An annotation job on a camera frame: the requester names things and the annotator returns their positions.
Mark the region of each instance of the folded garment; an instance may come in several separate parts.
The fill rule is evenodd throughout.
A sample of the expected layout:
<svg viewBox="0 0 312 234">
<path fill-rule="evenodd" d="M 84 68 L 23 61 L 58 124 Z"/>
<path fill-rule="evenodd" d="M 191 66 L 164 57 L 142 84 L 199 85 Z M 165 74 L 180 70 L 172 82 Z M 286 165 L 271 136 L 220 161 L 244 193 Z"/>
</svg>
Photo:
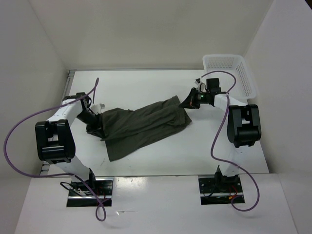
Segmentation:
<svg viewBox="0 0 312 234">
<path fill-rule="evenodd" d="M 115 108 L 102 113 L 109 160 L 121 159 L 185 129 L 192 121 L 179 104 L 174 96 L 135 111 Z"/>
</svg>

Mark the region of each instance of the black cable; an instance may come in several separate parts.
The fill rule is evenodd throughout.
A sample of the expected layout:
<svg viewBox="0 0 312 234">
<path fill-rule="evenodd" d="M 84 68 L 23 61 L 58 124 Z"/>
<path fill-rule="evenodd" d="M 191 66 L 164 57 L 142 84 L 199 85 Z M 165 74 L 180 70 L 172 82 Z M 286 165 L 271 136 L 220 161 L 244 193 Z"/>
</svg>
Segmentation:
<svg viewBox="0 0 312 234">
<path fill-rule="evenodd" d="M 73 187 L 72 187 L 72 185 L 71 185 L 70 183 L 67 183 L 67 182 L 60 182 L 59 184 L 60 184 L 60 186 L 62 186 L 64 189 L 66 189 L 66 190 L 68 190 L 68 191 L 70 191 L 70 192 L 73 192 L 74 194 L 76 194 L 76 195 L 78 195 L 78 196 L 81 196 L 79 193 L 77 193 L 77 192 L 73 189 Z M 64 184 L 68 184 L 68 185 L 71 187 L 71 189 L 67 188 Z"/>
<path fill-rule="evenodd" d="M 203 192 L 204 197 L 205 197 L 205 198 L 211 197 L 211 196 L 214 194 L 214 192 L 215 192 L 215 188 L 216 188 L 216 184 L 214 184 L 214 188 L 213 188 L 212 192 L 211 192 L 208 196 L 206 196 L 206 195 L 204 194 L 204 192 Z"/>
</svg>

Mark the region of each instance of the table top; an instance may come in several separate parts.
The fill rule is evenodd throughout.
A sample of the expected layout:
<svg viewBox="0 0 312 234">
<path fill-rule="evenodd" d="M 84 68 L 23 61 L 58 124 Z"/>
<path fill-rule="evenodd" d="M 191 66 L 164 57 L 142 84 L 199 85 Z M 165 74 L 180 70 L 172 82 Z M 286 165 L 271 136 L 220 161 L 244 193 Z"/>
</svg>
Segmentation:
<svg viewBox="0 0 312 234">
<path fill-rule="evenodd" d="M 116 107 L 135 110 L 175 95 L 182 102 L 190 89 L 195 87 L 195 79 L 204 73 L 201 70 L 79 71 L 73 78 L 70 95 L 88 92 L 99 77 L 95 104 L 104 103 L 106 110 Z M 222 90 L 226 90 L 228 87 L 222 83 L 221 79 L 220 86 Z M 113 162 L 108 159 L 105 142 L 88 135 L 85 125 L 76 119 L 71 126 L 76 155 L 96 176 L 214 174 L 219 162 L 213 160 L 209 152 L 224 112 L 210 105 L 201 105 L 199 110 L 187 110 L 187 113 L 192 123 L 182 132 Z M 225 125 L 214 154 L 226 158 L 233 150 L 233 145 L 227 139 Z M 259 142 L 253 147 L 238 150 L 239 156 L 235 158 L 235 162 L 250 173 L 269 172 Z M 50 166 L 49 174 L 59 172 L 61 170 L 58 167 Z"/>
<path fill-rule="evenodd" d="M 115 177 L 104 222 L 96 220 L 95 207 L 66 208 L 68 191 L 59 183 L 70 178 L 33 178 L 15 234 L 296 234 L 278 176 L 254 178 L 259 204 L 252 211 L 238 212 L 230 204 L 200 205 L 194 175 Z M 256 189 L 247 175 L 240 179 L 246 203 L 237 207 L 246 209 L 254 204 Z"/>
</svg>

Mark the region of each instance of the plastic bin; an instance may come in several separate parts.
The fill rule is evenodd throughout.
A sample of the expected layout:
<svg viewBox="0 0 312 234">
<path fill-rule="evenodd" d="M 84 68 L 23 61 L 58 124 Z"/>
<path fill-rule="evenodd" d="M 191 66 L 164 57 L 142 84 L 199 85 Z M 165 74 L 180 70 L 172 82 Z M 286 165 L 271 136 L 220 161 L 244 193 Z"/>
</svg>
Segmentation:
<svg viewBox="0 0 312 234">
<path fill-rule="evenodd" d="M 222 70 L 236 77 L 236 86 L 230 92 L 232 97 L 243 100 L 256 97 L 254 81 L 241 55 L 205 55 L 203 63 L 206 72 Z M 206 78 L 219 78 L 222 91 L 228 90 L 233 84 L 233 78 L 225 73 L 213 73 L 203 80 Z"/>
</svg>

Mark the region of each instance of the dark green cloth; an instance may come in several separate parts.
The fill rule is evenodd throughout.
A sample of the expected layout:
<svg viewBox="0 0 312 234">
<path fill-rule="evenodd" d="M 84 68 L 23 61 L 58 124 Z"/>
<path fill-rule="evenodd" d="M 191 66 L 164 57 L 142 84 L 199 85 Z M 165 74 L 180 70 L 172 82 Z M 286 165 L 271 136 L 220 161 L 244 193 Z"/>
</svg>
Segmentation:
<svg viewBox="0 0 312 234">
<path fill-rule="evenodd" d="M 176 134 L 192 121 L 177 96 L 131 111 L 115 108 L 102 113 L 107 153 L 110 161 Z"/>
</svg>

